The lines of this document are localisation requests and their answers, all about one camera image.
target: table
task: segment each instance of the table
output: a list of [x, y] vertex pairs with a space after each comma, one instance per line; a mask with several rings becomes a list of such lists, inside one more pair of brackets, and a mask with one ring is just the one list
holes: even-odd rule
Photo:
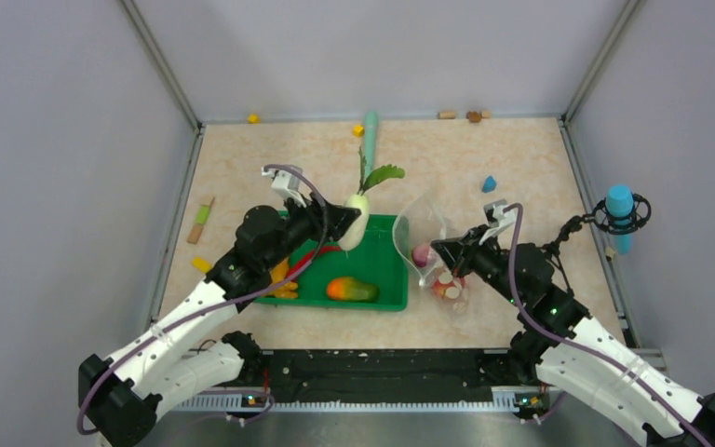
[[[355, 122], [303, 122], [210, 125], [196, 165], [182, 230], [174, 251], [160, 317], [175, 307], [202, 278], [191, 261], [211, 263], [234, 244], [236, 227], [249, 208], [282, 208], [270, 181], [260, 175], [267, 163], [290, 163], [333, 203], [343, 203], [358, 188], [360, 139]], [[482, 206], [505, 198], [525, 206], [520, 241], [553, 239], [573, 215], [584, 211], [555, 118], [383, 121], [376, 166], [393, 163], [407, 171], [403, 180], [377, 186], [368, 195], [371, 212], [396, 214], [424, 191], [432, 194], [455, 228], [485, 223]], [[498, 182], [490, 194], [484, 179]], [[199, 199], [215, 195], [198, 244], [185, 240]], [[511, 231], [501, 237], [508, 247]], [[589, 232], [562, 247], [562, 260], [576, 298], [616, 337], [622, 339], [613, 300]], [[444, 312], [428, 291], [410, 277], [409, 304], [398, 313], [252, 304], [208, 338], [226, 332], [253, 334], [264, 349], [282, 348], [446, 348], [507, 347], [521, 329], [517, 310], [472, 277], [470, 305], [461, 316]]]

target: green plastic bin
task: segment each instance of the green plastic bin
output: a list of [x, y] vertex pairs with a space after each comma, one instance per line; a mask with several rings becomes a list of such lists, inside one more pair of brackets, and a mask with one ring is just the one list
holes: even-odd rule
[[[363, 241], [354, 250], [345, 253], [333, 251], [314, 259], [314, 262], [297, 277], [298, 298], [295, 300], [265, 296], [256, 303], [266, 305], [315, 305], [342, 309], [395, 311], [407, 307], [407, 267], [393, 246], [391, 230], [396, 216], [372, 214], [366, 225]], [[295, 265], [306, 253], [317, 246], [308, 241], [290, 257]], [[355, 277], [380, 288], [373, 303], [333, 301], [325, 290], [337, 277]]]

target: gray wall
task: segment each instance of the gray wall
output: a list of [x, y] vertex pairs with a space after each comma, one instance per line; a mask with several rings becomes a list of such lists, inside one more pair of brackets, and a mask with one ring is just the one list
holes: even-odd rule
[[117, 2], [0, 1], [0, 446], [93, 445], [77, 366], [142, 329], [191, 143]]
[[559, 114], [623, 0], [139, 0], [204, 121]]
[[574, 130], [598, 195], [628, 183], [654, 206], [618, 262], [642, 341], [715, 391], [715, 2], [647, 2]]

